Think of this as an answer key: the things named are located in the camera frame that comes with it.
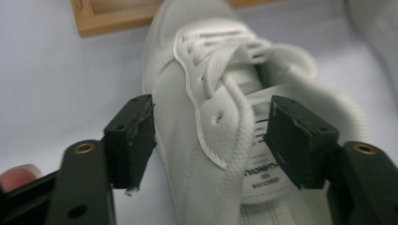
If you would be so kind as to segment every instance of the shoe label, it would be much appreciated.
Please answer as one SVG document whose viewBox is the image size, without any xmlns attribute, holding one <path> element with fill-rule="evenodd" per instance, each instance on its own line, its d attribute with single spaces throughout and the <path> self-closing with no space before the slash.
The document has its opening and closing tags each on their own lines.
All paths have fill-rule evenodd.
<svg viewBox="0 0 398 225">
<path fill-rule="evenodd" d="M 249 162 L 243 178 L 242 202 L 264 203 L 287 193 L 291 182 L 280 168 L 263 136 L 267 132 L 267 119 L 257 118 Z"/>
</svg>

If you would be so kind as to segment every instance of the shoe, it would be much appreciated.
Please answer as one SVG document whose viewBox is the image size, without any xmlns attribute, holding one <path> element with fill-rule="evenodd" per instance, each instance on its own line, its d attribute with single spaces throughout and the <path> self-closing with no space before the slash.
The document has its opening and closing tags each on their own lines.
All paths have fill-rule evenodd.
<svg viewBox="0 0 398 225">
<path fill-rule="evenodd" d="M 220 0 L 166 0 L 149 29 L 143 89 L 180 225 L 330 224 L 325 190 L 297 190 L 261 136 L 272 95 L 364 141 L 349 97 L 314 77 L 300 48 L 257 37 Z"/>
</svg>

